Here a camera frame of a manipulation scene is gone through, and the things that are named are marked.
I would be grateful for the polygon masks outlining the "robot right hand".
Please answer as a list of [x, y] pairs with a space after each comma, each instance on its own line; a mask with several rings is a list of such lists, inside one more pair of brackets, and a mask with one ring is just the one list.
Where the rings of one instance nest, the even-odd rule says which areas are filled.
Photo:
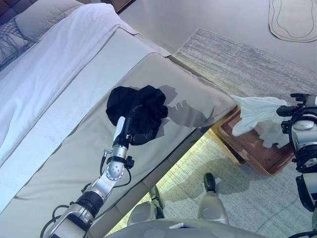
[[295, 117], [304, 115], [317, 115], [316, 95], [292, 93], [292, 98], [298, 102], [296, 106], [280, 106], [276, 112], [281, 117]]

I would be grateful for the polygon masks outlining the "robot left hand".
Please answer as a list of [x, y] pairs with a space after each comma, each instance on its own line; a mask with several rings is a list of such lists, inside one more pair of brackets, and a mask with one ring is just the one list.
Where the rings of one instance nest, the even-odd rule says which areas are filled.
[[127, 117], [124, 118], [123, 123], [119, 123], [119, 119], [116, 126], [117, 135], [114, 136], [113, 146], [122, 145], [129, 148], [129, 145], [138, 146], [148, 143], [153, 139], [154, 131], [150, 129], [146, 133], [132, 133], [133, 123], [136, 120], [143, 105], [137, 105], [130, 110]]

